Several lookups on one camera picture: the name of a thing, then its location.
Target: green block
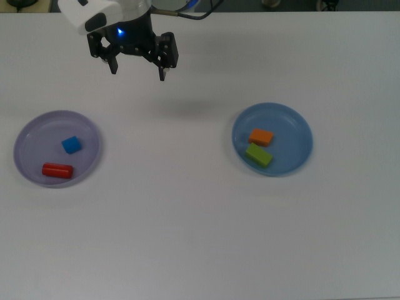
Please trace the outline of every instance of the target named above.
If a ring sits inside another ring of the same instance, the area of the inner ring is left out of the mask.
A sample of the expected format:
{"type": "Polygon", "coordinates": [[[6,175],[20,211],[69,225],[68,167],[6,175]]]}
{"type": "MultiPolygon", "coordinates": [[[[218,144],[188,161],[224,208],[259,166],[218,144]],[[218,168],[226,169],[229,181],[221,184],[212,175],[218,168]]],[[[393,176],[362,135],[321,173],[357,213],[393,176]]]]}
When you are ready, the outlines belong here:
{"type": "Polygon", "coordinates": [[[246,150],[246,157],[254,161],[259,166],[266,168],[273,158],[267,151],[263,148],[257,146],[253,142],[250,144],[246,150]]]}

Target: blue plate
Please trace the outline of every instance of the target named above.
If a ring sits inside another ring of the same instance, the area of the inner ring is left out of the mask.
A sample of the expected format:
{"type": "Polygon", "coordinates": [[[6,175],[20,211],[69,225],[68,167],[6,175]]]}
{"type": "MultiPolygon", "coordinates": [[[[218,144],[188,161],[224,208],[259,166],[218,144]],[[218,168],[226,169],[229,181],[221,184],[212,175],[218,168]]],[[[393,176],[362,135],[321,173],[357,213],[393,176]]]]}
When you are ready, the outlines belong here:
{"type": "Polygon", "coordinates": [[[232,143],[239,157],[254,171],[268,176],[287,175],[302,166],[313,149],[313,134],[306,120],[295,110],[278,103],[260,103],[243,111],[232,129],[232,143]],[[273,155],[266,168],[245,156],[254,128],[272,131],[268,147],[273,155]]]}

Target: blue cube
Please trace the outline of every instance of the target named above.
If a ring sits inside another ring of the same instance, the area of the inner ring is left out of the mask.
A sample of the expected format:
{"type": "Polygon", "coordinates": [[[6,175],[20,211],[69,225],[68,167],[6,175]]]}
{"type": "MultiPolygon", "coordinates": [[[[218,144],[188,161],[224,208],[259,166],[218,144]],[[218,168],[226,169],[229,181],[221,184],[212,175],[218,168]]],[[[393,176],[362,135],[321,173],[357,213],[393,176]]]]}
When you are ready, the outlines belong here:
{"type": "Polygon", "coordinates": [[[64,150],[68,154],[75,153],[76,151],[79,151],[82,149],[81,143],[79,142],[79,140],[76,136],[70,137],[69,139],[62,141],[61,144],[64,147],[64,150]]]}

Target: purple plate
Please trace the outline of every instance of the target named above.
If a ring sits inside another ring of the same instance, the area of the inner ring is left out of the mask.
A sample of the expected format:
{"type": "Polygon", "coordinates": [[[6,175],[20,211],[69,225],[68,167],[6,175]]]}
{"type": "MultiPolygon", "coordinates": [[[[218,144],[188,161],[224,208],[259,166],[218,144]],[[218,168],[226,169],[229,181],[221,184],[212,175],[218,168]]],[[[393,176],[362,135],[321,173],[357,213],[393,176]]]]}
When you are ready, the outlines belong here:
{"type": "Polygon", "coordinates": [[[14,162],[29,181],[47,188],[65,188],[82,181],[96,166],[101,150],[100,134],[92,121],[73,111],[51,111],[29,122],[14,145],[14,162]],[[82,149],[67,154],[61,142],[77,136],[82,149]],[[71,179],[42,175],[44,163],[69,164],[71,179]]]}

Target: plate rim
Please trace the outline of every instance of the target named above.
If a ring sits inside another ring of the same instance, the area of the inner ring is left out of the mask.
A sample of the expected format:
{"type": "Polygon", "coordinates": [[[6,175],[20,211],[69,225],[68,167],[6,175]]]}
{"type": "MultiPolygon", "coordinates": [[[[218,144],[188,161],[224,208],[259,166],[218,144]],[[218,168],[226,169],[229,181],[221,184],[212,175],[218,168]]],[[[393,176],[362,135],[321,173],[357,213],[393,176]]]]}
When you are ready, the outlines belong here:
{"type": "Polygon", "coordinates": [[[14,147],[13,147],[13,150],[12,150],[12,156],[13,156],[13,160],[14,160],[14,165],[15,165],[16,169],[18,170],[18,172],[20,173],[20,175],[23,176],[23,178],[27,179],[27,180],[30,181],[31,183],[37,184],[38,186],[42,186],[42,187],[45,187],[45,188],[54,188],[54,189],[56,189],[56,188],[66,188],[66,187],[68,187],[68,186],[72,186],[72,185],[77,184],[77,183],[83,181],[84,179],[86,179],[87,176],[88,176],[88,175],[94,170],[94,168],[97,166],[97,164],[98,164],[98,162],[99,162],[99,160],[100,160],[100,157],[101,157],[101,155],[102,155],[102,152],[103,152],[103,148],[102,148],[101,134],[100,134],[100,131],[99,131],[98,127],[96,126],[96,124],[95,124],[92,120],[90,120],[90,119],[89,119],[88,117],[86,117],[85,115],[83,115],[83,114],[81,114],[81,113],[79,113],[79,112],[76,112],[76,111],[70,111],[70,110],[67,110],[67,109],[58,109],[58,110],[55,110],[55,111],[44,112],[44,113],[42,113],[42,114],[40,114],[40,115],[34,117],[34,118],[31,119],[28,123],[25,124],[25,126],[20,130],[20,132],[19,132],[19,134],[17,135],[17,138],[16,138],[16,140],[15,140],[15,142],[14,142],[14,147]],[[94,157],[93,162],[92,162],[92,163],[89,165],[89,167],[87,167],[87,169],[86,169],[82,174],[80,174],[78,177],[75,177],[75,178],[70,179],[70,180],[68,180],[68,181],[65,181],[65,182],[62,182],[62,183],[57,183],[57,184],[43,184],[43,183],[37,182],[37,181],[32,180],[31,178],[28,178],[27,176],[25,176],[25,174],[24,174],[24,173],[20,170],[20,168],[18,167],[17,157],[16,157],[16,156],[17,156],[17,155],[16,155],[16,153],[17,153],[17,143],[18,143],[18,141],[19,141],[20,139],[22,139],[23,132],[29,127],[30,124],[34,123],[34,122],[37,121],[38,119],[41,119],[41,118],[43,118],[43,117],[45,117],[45,116],[47,116],[47,115],[52,115],[52,114],[57,114],[57,113],[74,114],[74,115],[79,116],[80,118],[84,119],[84,120],[85,120],[86,122],[88,122],[89,124],[91,124],[92,127],[93,127],[93,129],[94,129],[94,133],[95,133],[94,135],[95,135],[95,137],[97,138],[97,140],[98,140],[98,142],[99,142],[99,147],[98,147],[98,149],[97,149],[97,153],[96,153],[96,155],[95,155],[95,157],[94,157]]]}
{"type": "Polygon", "coordinates": [[[276,102],[261,102],[261,103],[253,104],[253,105],[247,107],[246,109],[243,109],[243,111],[240,112],[240,114],[236,117],[236,119],[235,119],[235,121],[234,121],[234,123],[233,123],[233,126],[232,126],[232,133],[231,133],[231,140],[232,140],[232,145],[233,145],[233,148],[234,148],[236,154],[239,156],[239,158],[241,159],[241,161],[242,161],[247,167],[249,167],[250,169],[252,169],[253,171],[255,171],[255,172],[259,173],[259,174],[262,174],[262,175],[265,175],[265,176],[269,176],[269,177],[284,177],[284,176],[288,176],[288,175],[290,175],[290,174],[292,174],[292,173],[298,171],[298,170],[301,169],[301,168],[306,164],[306,162],[309,160],[309,158],[311,157],[311,153],[313,152],[313,149],[314,149],[314,136],[313,136],[313,132],[311,131],[311,127],[310,127],[310,125],[308,124],[308,122],[306,121],[306,119],[305,119],[299,112],[297,112],[296,110],[294,110],[293,108],[291,108],[291,107],[289,107],[289,106],[287,106],[287,105],[281,104],[281,103],[276,103],[276,102]],[[257,169],[257,168],[255,168],[255,167],[253,167],[252,165],[248,164],[248,162],[239,154],[239,151],[238,151],[238,149],[236,148],[236,145],[235,145],[235,136],[234,136],[234,134],[235,134],[235,132],[236,132],[235,129],[236,129],[237,126],[238,126],[238,120],[239,120],[241,117],[243,117],[249,110],[255,108],[256,106],[265,106],[265,105],[279,106],[279,107],[281,107],[281,108],[284,108],[284,109],[287,109],[287,110],[293,112],[295,115],[298,115],[298,116],[302,119],[302,121],[304,121],[304,123],[305,123],[305,125],[306,125],[306,129],[307,129],[307,130],[309,131],[309,133],[310,133],[310,135],[309,135],[310,138],[311,138],[311,139],[310,139],[310,150],[309,150],[309,152],[307,153],[306,158],[304,159],[304,161],[303,161],[298,167],[296,167],[296,168],[294,168],[294,169],[292,169],[292,170],[290,170],[290,171],[281,172],[281,173],[277,174],[277,173],[270,173],[270,172],[267,172],[267,171],[263,171],[263,170],[257,169]]]}

